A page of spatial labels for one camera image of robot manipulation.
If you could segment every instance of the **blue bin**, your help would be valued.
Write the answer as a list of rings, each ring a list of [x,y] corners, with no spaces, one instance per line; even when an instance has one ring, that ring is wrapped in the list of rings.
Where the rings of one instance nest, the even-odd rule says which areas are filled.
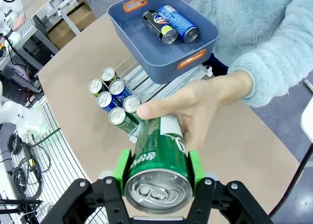
[[[199,36],[190,43],[179,37],[163,45],[141,21],[147,10],[158,11],[170,5],[199,29]],[[218,38],[217,27],[181,0],[123,0],[108,9],[119,38],[134,55],[149,77],[157,84],[166,84],[208,60]]]

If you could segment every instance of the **blue and white can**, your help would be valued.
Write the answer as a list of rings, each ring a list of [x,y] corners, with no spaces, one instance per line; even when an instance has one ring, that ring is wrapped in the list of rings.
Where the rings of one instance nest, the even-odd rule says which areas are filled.
[[[125,83],[122,80],[112,81],[109,85],[109,91],[121,103],[123,103],[125,98],[132,95],[132,92],[126,87]]]
[[[158,13],[163,16],[163,18],[165,18],[174,29],[178,31],[179,36],[185,42],[192,42],[199,35],[198,28],[170,5],[162,6],[158,10]]]
[[[122,106],[122,104],[107,91],[102,92],[98,95],[97,105],[108,113],[112,109]]]

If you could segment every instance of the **person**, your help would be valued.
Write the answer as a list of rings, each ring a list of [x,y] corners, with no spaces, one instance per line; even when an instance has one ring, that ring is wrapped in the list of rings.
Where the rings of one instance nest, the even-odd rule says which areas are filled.
[[[312,2],[193,0],[191,6],[220,32],[208,63],[223,63],[217,72],[226,67],[227,75],[194,81],[172,96],[141,105],[137,113],[143,119],[176,113],[186,148],[192,150],[203,146],[220,106],[242,98],[259,107],[286,94],[313,69]]]

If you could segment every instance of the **orange handle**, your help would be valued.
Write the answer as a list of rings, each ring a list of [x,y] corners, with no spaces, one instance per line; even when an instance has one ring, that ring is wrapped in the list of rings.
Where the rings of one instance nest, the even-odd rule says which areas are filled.
[[[146,4],[148,3],[148,1],[145,0],[143,3],[140,3],[139,5],[135,5],[134,7],[127,8],[127,6],[129,6],[130,4],[133,4],[134,2],[135,2],[135,3],[136,3],[136,2],[139,3],[137,0],[131,0],[131,1],[129,1],[129,2],[127,2],[127,3],[125,3],[125,4],[123,5],[123,9],[124,9],[124,11],[125,11],[126,13],[129,13],[129,12],[131,12],[131,11],[133,11],[133,10],[136,10],[136,9],[138,9],[138,8],[144,6],[144,5],[146,5]]]
[[[201,58],[205,54],[206,54],[206,49],[199,51],[198,53],[194,54],[193,56],[190,56],[189,58],[181,61],[177,65],[177,69],[182,69],[183,67],[185,67],[185,66],[191,64],[192,62],[196,61],[197,59]]]

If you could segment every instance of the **can rack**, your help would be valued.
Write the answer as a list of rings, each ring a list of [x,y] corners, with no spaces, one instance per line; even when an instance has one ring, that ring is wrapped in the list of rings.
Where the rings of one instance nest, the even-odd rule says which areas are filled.
[[[116,67],[116,72],[119,74],[119,69],[128,63],[132,59],[130,55],[121,64]],[[188,83],[202,79],[205,75],[211,76],[212,74],[203,65],[198,65],[183,75],[177,77],[170,83],[167,84],[156,84],[148,76],[148,74],[143,70],[141,65],[137,61],[134,61],[122,74],[119,76],[124,81],[125,85],[132,91],[132,94],[137,96],[141,103],[148,102],[149,100],[156,98],[164,98],[175,92],[180,88],[186,86]],[[140,132],[141,124],[139,124],[131,134],[129,134],[129,139],[133,143],[136,143],[136,136]]]

